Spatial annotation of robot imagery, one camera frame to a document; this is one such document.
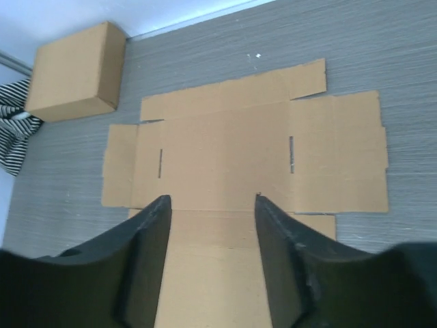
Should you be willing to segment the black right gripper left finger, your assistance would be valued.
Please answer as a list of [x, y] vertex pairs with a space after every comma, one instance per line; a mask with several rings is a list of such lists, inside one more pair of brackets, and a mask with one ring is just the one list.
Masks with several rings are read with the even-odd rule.
[[162, 195], [57, 256], [1, 251], [2, 327], [153, 327], [171, 227]]

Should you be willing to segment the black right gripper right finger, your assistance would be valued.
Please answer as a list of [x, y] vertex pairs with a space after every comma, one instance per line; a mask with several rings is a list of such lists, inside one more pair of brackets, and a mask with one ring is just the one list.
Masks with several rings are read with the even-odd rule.
[[377, 254], [334, 241], [263, 195], [255, 225], [273, 327], [435, 327], [436, 244]]

